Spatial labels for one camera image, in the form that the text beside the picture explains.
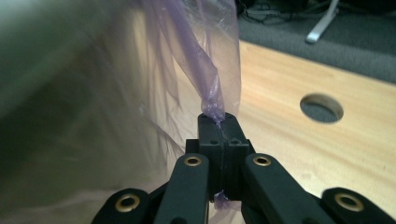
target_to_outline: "wooden surface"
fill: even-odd
[[[352,189],[396,217],[396,86],[245,42],[240,49],[238,120],[256,151],[317,196]],[[330,95],[344,116],[307,117],[300,101],[312,92]]]

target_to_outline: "hole in table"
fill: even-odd
[[[306,95],[300,102],[300,108],[309,118],[323,123],[334,123],[344,116],[343,107],[322,93]]]

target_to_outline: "brass insert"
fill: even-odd
[[[186,165],[188,166],[197,166],[202,163],[202,160],[199,157],[191,156],[186,158],[186,160],[184,160],[184,163],[186,163]]]
[[[338,193],[334,196],[335,201],[343,208],[353,211],[353,212],[360,212],[364,209],[363,203],[361,200],[356,198],[353,195],[345,194],[345,193]],[[353,203],[346,203],[345,199],[352,201]]]
[[[127,199],[131,199],[132,203],[122,204]],[[116,209],[119,212],[126,213],[131,212],[132,210],[136,209],[136,207],[140,204],[140,199],[134,194],[124,194],[119,200],[116,202]]]
[[[264,156],[255,157],[253,159],[253,161],[254,161],[254,163],[256,163],[257,165],[260,165],[260,166],[268,166],[271,164],[271,160]]]

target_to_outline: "twisted plastic bag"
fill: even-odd
[[[0,8],[0,223],[89,223],[166,182],[201,111],[237,113],[233,0]]]

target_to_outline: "purple plastic bag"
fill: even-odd
[[[0,223],[90,223],[166,182],[202,111],[237,114],[234,0],[17,2],[0,32],[32,66],[1,80]]]

